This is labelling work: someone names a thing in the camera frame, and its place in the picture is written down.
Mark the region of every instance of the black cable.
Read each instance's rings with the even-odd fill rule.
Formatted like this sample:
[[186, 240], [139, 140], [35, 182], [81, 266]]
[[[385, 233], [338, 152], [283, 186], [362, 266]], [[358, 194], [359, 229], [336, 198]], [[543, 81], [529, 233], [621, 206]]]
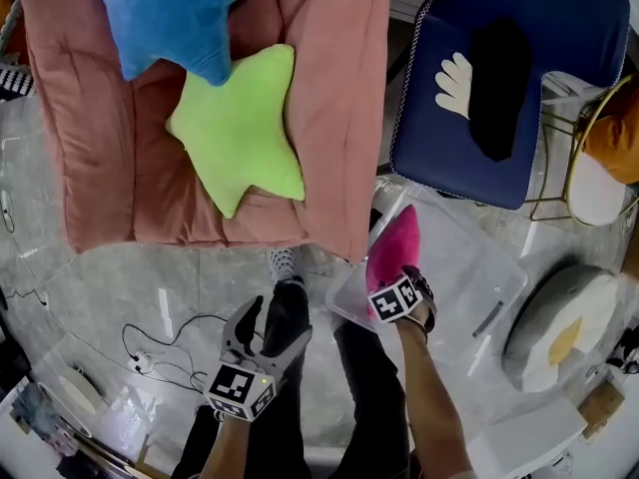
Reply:
[[[9, 204], [11, 205], [11, 208], [13, 208], [13, 198], [11, 197], [11, 192], [7, 191], [7, 195], [9, 196]], [[4, 228], [7, 230], [7, 233], [13, 235], [16, 231], [16, 223], [13, 220], [13, 216], [9, 213], [9, 210], [7, 210], [2, 204], [2, 198], [0, 198], [0, 207], [2, 208], [2, 221], [4, 222]], [[9, 226], [9, 223], [7, 222], [7, 219], [5, 217], [9, 218], [11, 226]]]
[[198, 374], [204, 374], [205, 376], [208, 376], [208, 374], [206, 372], [203, 371], [195, 371], [190, 377], [189, 377], [189, 383], [191, 383], [191, 386], [194, 388], [197, 388], [196, 385], [193, 384], [193, 378], [195, 378]]
[[149, 376], [148, 373], [145, 373], [145, 372], [138, 371], [138, 373], [141, 376], [144, 376], [145, 378], [152, 379], [153, 381], [159, 381], [160, 383], [170, 383], [170, 384], [175, 385], [177, 387], [184, 388], [185, 390], [192, 390], [193, 392], [198, 392], [199, 394], [202, 393], [202, 391], [198, 390], [197, 388], [188, 387], [187, 385], [183, 385], [182, 383], [178, 383], [177, 381], [172, 381], [170, 379], [152, 378], [151, 376]]
[[155, 362], [155, 363], [151, 366], [151, 369], [150, 369], [150, 370], [148, 370], [148, 371], [146, 372], [146, 374], [151, 374], [153, 371], [155, 371], [155, 370], [158, 368], [158, 365], [171, 365], [171, 367], [175, 367], [176, 369], [181, 370], [181, 371], [182, 371], [182, 372], [184, 372], [187, 376], [190, 376], [190, 375], [191, 375], [191, 373], [190, 373], [187, 369], [185, 369], [184, 367], [182, 367], [181, 365], [178, 365], [178, 364], [176, 364], [176, 363], [172, 363], [172, 362], [165, 362], [165, 361], [162, 361], [162, 362]]
[[35, 289], [31, 289], [30, 291], [25, 292], [24, 294], [22, 294], [21, 292], [18, 291], [13, 291], [13, 293], [9, 294], [8, 296], [5, 296], [6, 299], [11, 299], [11, 298], [15, 298], [16, 296], [19, 298], [26, 298], [29, 294], [35, 294], [36, 298], [38, 298], [38, 301], [42, 304], [42, 305], [47, 305], [47, 302], [45, 300], [43, 300], [40, 297], [40, 294], [38, 294], [38, 291]]
[[[171, 347], [178, 341], [178, 339], [180, 338], [180, 335], [182, 334], [182, 331], [185, 329], [185, 327], [187, 327], [189, 324], [191, 324], [193, 321], [195, 321], [197, 319], [205, 319], [207, 317], [212, 317], [214, 319], [218, 319], [219, 321], [223, 321], [224, 323], [229, 322], [227, 319], [224, 319], [223, 317], [221, 317], [220, 315], [217, 315], [217, 314], [197, 314], [197, 315], [194, 315], [186, 323], [184, 323], [182, 326], [180, 326], [180, 329], [178, 330], [178, 333], [176, 334], [175, 338], [171, 342], [165, 342], [163, 340], [160, 340], [160, 339], [157, 339], [155, 337], [152, 337], [151, 335], [149, 335], [146, 331], [144, 331], [139, 326], [137, 326], [135, 324], [132, 324], [132, 323], [127, 323], [127, 324], [125, 324], [122, 327], [122, 343], [124, 344], [124, 348], [127, 351], [127, 354], [131, 358], [135, 359], [135, 355], [131, 354], [131, 351], [129, 351], [129, 346], [127, 346], [127, 341], [124, 338], [127, 328], [131, 327], [131, 328], [134, 328], [134, 329], [138, 330], [140, 333], [142, 333], [149, 340], [152, 340], [153, 342], [156, 342], [157, 344], [160, 344], [162, 346]], [[264, 337], [260, 333], [254, 331], [254, 334], [257, 337], [259, 337], [261, 340], [264, 340]]]

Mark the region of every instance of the striped fabric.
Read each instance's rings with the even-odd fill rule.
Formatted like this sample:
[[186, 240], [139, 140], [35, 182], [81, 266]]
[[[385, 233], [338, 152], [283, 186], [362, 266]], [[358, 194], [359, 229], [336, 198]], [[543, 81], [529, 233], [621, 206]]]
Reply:
[[33, 77], [10, 69], [0, 69], [0, 100], [11, 101], [35, 94]]

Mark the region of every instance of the green star pillow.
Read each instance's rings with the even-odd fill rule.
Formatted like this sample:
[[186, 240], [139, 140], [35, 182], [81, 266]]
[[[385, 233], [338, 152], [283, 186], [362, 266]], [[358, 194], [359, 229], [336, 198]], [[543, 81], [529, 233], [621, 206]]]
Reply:
[[305, 198], [302, 170], [283, 121], [294, 63], [293, 47], [277, 44], [236, 62], [221, 87], [187, 73], [167, 130], [184, 144], [227, 219], [251, 185], [287, 199]]

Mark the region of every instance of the orange pillow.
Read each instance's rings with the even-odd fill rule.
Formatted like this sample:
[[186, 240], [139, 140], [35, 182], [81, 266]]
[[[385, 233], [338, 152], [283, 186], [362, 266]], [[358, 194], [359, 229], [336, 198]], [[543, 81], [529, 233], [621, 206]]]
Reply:
[[639, 182], [639, 88], [620, 91], [606, 105], [586, 139], [585, 152], [619, 183]]

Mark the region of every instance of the star-shaped pillow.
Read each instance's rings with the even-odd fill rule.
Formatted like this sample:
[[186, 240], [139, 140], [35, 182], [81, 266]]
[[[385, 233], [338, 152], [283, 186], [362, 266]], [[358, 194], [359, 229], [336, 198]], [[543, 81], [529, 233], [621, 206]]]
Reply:
[[122, 74], [133, 80], [168, 59], [212, 85], [231, 75], [229, 6], [236, 0], [103, 0]]
[[222, 87], [187, 73], [167, 130], [184, 144], [227, 219], [251, 185], [287, 199], [305, 198], [300, 163], [283, 120], [294, 63], [293, 47], [277, 44], [236, 62]]

